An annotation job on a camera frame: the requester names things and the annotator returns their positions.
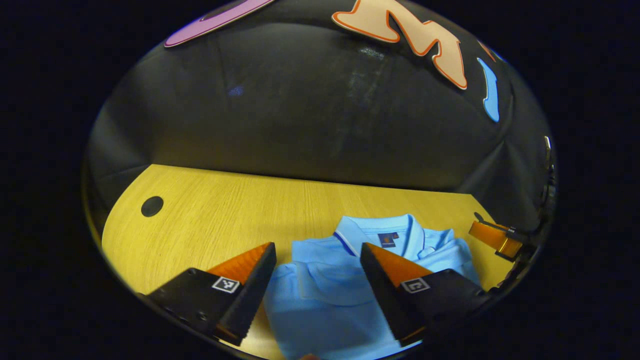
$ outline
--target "orange letter cutout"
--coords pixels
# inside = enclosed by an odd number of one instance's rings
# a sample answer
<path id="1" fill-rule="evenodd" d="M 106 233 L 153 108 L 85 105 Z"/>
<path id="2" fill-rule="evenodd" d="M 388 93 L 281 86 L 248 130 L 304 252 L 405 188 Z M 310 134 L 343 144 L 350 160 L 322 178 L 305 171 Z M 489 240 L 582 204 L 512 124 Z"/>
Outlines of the orange letter cutout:
<path id="1" fill-rule="evenodd" d="M 389 26 L 389 16 L 394 17 L 416 55 L 424 56 L 438 42 L 433 65 L 457 87 L 467 88 L 458 38 L 436 22 L 420 22 L 396 0 L 357 0 L 353 10 L 334 13 L 332 19 L 345 29 L 385 42 L 398 42 L 400 35 Z"/>

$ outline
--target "table surface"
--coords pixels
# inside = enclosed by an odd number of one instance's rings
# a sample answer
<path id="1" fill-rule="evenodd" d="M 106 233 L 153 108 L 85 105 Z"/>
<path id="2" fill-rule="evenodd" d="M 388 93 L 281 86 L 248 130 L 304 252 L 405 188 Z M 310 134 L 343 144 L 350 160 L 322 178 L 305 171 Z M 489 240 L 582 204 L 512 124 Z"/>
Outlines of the table surface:
<path id="1" fill-rule="evenodd" d="M 164 205 L 158 214 L 145 217 L 142 204 L 153 196 L 162 197 Z M 151 165 L 111 210 L 102 250 L 122 280 L 146 294 L 186 268 L 208 270 L 268 241 L 276 245 L 278 265 L 291 262 L 292 241 L 331 236 L 344 215 L 381 218 L 410 213 L 422 227 L 453 229 L 463 238 L 482 287 L 488 290 L 505 278 L 512 264 L 468 234 L 474 212 L 493 221 L 467 194 Z M 263 305 L 236 348 L 284 359 Z"/>

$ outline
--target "wooden table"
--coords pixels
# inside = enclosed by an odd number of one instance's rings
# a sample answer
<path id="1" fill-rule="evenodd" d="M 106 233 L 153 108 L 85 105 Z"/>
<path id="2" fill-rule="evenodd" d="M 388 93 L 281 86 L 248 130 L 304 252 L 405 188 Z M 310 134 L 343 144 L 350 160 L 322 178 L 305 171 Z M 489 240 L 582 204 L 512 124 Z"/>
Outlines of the wooden table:
<path id="1" fill-rule="evenodd" d="M 158 214 L 144 217 L 141 206 L 153 196 L 162 197 L 164 206 Z M 381 218 L 410 213 L 422 227 L 454 229 L 456 237 L 465 239 L 488 290 L 505 278 L 512 264 L 468 235 L 475 211 L 492 221 L 466 194 L 151 165 L 111 210 L 102 249 L 134 291 L 150 293 L 186 268 L 207 270 L 267 241 L 276 244 L 278 264 L 288 263 L 292 241 L 331 236 L 344 215 Z M 237 348 L 284 359 L 262 305 Z"/>

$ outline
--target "light blue polo shirt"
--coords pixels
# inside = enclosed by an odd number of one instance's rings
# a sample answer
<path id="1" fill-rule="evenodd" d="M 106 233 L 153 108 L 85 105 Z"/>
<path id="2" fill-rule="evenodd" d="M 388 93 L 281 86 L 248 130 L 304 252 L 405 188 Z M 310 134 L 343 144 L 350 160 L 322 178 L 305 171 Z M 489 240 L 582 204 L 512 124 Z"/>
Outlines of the light blue polo shirt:
<path id="1" fill-rule="evenodd" d="M 371 360 L 401 347 L 360 265 L 364 242 L 437 272 L 451 268 L 479 285 L 464 240 L 453 230 L 423 229 L 415 217 L 342 217 L 333 236 L 292 243 L 292 263 L 278 266 L 264 295 L 269 324 L 289 360 Z"/>

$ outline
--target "polo shirt collar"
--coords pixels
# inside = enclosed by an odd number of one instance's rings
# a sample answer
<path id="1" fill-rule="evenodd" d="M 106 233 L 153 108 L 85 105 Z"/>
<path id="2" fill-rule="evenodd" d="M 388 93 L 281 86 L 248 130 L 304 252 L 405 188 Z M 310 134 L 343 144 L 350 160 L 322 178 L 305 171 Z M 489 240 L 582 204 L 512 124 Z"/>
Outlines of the polo shirt collar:
<path id="1" fill-rule="evenodd" d="M 411 214 L 390 218 L 342 217 L 334 235 L 351 255 L 360 257 L 362 244 L 372 243 L 367 234 L 398 231 L 407 231 L 406 240 L 404 242 L 397 241 L 395 248 L 387 248 L 386 250 L 406 259 L 417 259 L 418 253 L 424 248 L 424 231 Z"/>

